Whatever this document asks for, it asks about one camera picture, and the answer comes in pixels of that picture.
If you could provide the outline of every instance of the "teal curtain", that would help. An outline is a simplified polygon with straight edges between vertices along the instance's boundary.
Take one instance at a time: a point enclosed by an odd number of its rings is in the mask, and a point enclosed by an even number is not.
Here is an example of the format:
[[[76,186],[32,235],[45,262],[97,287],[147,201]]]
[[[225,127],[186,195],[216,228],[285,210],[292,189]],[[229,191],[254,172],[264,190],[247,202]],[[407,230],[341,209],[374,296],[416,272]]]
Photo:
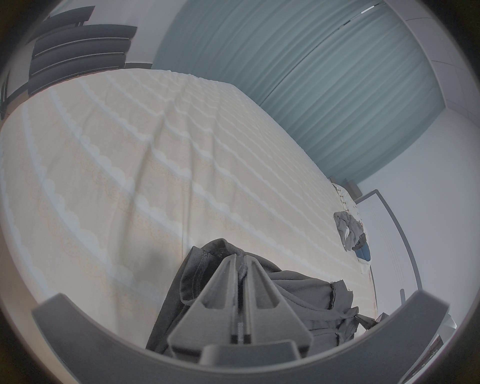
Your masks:
[[[152,68],[234,84],[339,181],[382,168],[444,108],[415,38],[378,1],[190,1]]]

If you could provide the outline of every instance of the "clothing pile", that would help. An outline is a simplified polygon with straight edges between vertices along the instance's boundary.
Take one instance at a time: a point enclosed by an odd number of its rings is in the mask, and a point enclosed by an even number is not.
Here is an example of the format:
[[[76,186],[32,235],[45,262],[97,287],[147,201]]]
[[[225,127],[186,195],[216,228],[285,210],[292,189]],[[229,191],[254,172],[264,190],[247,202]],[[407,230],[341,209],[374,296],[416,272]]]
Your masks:
[[[217,239],[204,247],[192,247],[180,266],[160,310],[146,349],[172,356],[167,337],[185,316],[222,260],[236,254],[258,260],[264,271],[313,336],[308,355],[324,352],[353,339],[359,324],[358,307],[352,308],[353,292],[343,280],[328,283],[293,271],[282,271],[258,255]]]
[[[368,273],[372,259],[362,223],[346,211],[335,212],[333,218],[343,247],[346,251],[355,251],[362,273]]]

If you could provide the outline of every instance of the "beige bed sheet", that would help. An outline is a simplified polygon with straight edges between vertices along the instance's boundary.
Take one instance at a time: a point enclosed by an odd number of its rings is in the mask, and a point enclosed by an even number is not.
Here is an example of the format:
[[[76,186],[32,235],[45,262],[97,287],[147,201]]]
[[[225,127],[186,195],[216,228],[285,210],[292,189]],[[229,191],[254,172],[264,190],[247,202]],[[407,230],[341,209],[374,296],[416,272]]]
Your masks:
[[[230,84],[170,71],[91,74],[38,93],[0,132],[0,224],[38,302],[66,294],[144,347],[189,249],[216,238],[328,281],[376,315],[345,252],[340,198]]]

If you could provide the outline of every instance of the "patterned white fabric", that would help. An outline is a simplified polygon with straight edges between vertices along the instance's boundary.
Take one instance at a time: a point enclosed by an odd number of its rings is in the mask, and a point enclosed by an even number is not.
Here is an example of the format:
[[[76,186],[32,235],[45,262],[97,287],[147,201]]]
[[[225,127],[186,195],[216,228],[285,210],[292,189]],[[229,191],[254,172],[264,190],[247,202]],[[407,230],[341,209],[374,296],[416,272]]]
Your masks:
[[[232,85],[132,69],[52,86],[5,122],[0,187],[1,227],[35,299],[65,293],[140,347],[189,249],[221,237],[344,279],[375,316],[332,184]]]

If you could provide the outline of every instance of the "white cloth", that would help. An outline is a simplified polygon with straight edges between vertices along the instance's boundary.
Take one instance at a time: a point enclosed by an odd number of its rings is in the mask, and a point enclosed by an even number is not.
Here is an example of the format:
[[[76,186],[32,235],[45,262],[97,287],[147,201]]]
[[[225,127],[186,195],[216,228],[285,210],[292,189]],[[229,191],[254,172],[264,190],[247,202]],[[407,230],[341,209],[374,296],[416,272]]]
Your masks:
[[[68,80],[8,117],[0,154],[0,223],[35,299],[62,292],[140,347],[182,259],[217,238],[344,279],[374,315],[330,182],[232,85],[141,69]]]

